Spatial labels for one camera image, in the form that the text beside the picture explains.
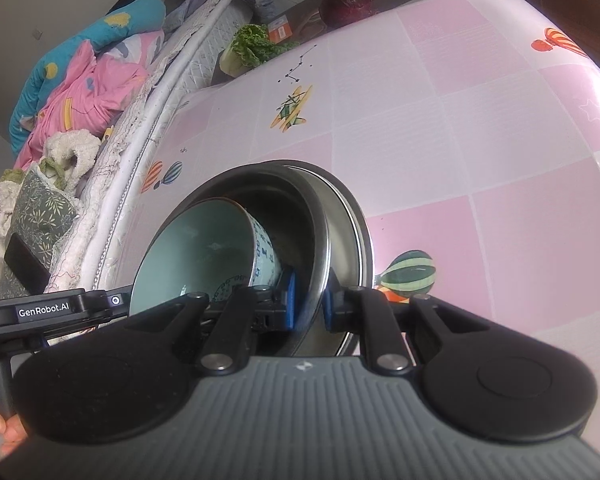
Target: label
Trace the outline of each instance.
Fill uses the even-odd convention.
[[[280,43],[280,41],[291,36],[291,25],[289,25],[289,20],[285,15],[269,23],[267,30],[269,31],[269,40],[272,43]]]
[[[39,304],[38,306],[28,306],[18,309],[18,321],[24,323],[35,321],[37,319],[46,319],[47,317],[63,316],[71,313],[69,303]]]

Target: hot air balloon print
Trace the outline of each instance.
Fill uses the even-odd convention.
[[[177,179],[180,172],[182,171],[182,163],[180,161],[174,162],[169,166],[169,169],[164,174],[162,178],[162,183],[166,186],[167,184],[171,184],[174,180]]]
[[[565,50],[570,50],[579,56],[589,57],[564,32],[551,27],[547,27],[544,30],[544,40],[535,40],[531,44],[531,47],[538,52],[548,52],[553,50],[554,46],[559,46]]]
[[[375,286],[389,301],[408,303],[413,294],[426,294],[436,281],[433,259],[424,251],[402,253],[376,276]]]
[[[156,180],[158,180],[158,175],[160,175],[161,171],[162,171],[162,161],[158,160],[158,162],[154,162],[152,164],[152,166],[149,168],[149,171],[146,174],[146,177],[144,178],[144,182],[142,183],[142,189],[140,190],[140,193],[144,193],[145,191],[147,191],[149,188],[151,188],[154,185]]]

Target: screw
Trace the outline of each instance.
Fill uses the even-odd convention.
[[[392,372],[399,372],[411,365],[411,362],[405,356],[399,354],[381,355],[376,362],[379,367]]]
[[[226,370],[234,360],[224,354],[207,354],[200,359],[200,364],[209,370]]]

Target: pink blanket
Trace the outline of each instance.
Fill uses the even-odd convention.
[[[26,170],[42,157],[45,141],[57,132],[87,129],[101,137],[136,96],[147,78],[138,63],[103,55],[96,60],[89,40],[80,44],[65,80],[38,113],[36,126],[22,147],[14,168]]]

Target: metal pot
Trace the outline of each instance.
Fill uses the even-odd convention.
[[[357,338],[324,326],[321,301],[332,268],[342,285],[371,286],[373,256],[365,219],[351,193],[328,172],[296,160],[250,164],[225,171],[187,196],[156,233],[183,211],[207,198],[236,201],[260,222],[276,254],[296,270],[295,328],[260,337],[265,355],[351,354]]]

